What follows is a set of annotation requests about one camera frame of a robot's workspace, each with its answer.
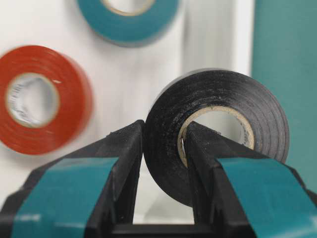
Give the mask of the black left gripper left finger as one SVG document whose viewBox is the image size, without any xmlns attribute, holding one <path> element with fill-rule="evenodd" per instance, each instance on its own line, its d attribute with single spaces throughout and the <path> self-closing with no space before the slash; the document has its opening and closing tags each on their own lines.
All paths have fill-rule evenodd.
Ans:
<svg viewBox="0 0 317 238">
<path fill-rule="evenodd" d="M 115 220 L 132 221 L 135 195 L 123 215 L 115 211 L 124 185 L 136 191 L 144 122 L 31 171 L 0 212 L 3 238 L 97 238 Z"/>
</svg>

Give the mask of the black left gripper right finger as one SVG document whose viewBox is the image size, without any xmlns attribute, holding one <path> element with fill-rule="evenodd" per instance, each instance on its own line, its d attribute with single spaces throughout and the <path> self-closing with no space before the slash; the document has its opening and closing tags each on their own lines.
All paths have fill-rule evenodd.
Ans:
<svg viewBox="0 0 317 238">
<path fill-rule="evenodd" d="M 217 237 L 316 237 L 317 195 L 294 168 L 196 122 L 185 151 L 194 220 Z"/>
</svg>

